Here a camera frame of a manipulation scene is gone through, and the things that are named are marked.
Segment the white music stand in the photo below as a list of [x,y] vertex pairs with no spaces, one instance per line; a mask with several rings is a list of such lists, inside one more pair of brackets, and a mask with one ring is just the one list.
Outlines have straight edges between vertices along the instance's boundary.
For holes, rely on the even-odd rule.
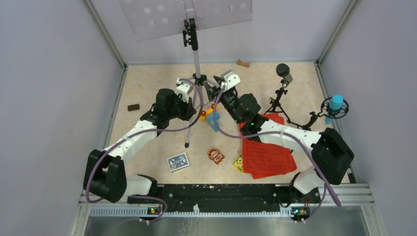
[[207,80],[201,74],[198,30],[251,21],[251,0],[121,0],[121,8],[139,42],[181,34],[193,52],[195,96]]

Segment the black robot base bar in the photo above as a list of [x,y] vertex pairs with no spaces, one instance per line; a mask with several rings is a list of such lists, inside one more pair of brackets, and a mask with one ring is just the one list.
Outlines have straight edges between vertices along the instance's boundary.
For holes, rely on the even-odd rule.
[[197,206],[201,212],[278,212],[284,207],[320,202],[317,188],[306,195],[287,184],[158,184],[155,179],[146,199],[128,194],[129,204],[155,204],[168,212],[191,212]]

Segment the red sheet music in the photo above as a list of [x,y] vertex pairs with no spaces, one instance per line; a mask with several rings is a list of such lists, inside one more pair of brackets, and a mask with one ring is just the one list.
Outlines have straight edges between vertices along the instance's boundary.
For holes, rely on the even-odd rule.
[[254,179],[285,175],[297,169],[290,150],[273,144],[242,139],[240,156],[243,173],[251,174]]

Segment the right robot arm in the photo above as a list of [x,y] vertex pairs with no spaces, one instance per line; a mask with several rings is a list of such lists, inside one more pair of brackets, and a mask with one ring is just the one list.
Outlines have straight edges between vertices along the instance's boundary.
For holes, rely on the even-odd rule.
[[312,189],[321,185],[335,202],[338,201],[333,186],[341,183],[355,155],[337,130],[327,127],[323,131],[308,131],[286,126],[259,114],[260,106],[251,93],[237,96],[228,91],[225,83],[220,87],[206,84],[205,88],[209,100],[215,105],[221,103],[235,123],[241,125],[241,135],[231,135],[220,129],[223,135],[306,154],[312,166],[301,172],[288,189],[293,202],[301,203]]

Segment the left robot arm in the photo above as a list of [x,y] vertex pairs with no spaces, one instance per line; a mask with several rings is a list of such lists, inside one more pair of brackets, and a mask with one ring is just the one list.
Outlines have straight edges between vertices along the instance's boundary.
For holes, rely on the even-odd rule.
[[187,85],[181,85],[176,90],[160,89],[151,109],[140,117],[128,133],[115,144],[89,153],[83,183],[89,203],[94,202],[90,194],[111,203],[122,198],[128,188],[125,168],[131,158],[149,141],[166,132],[171,120],[179,118],[189,121],[196,114],[189,93]]

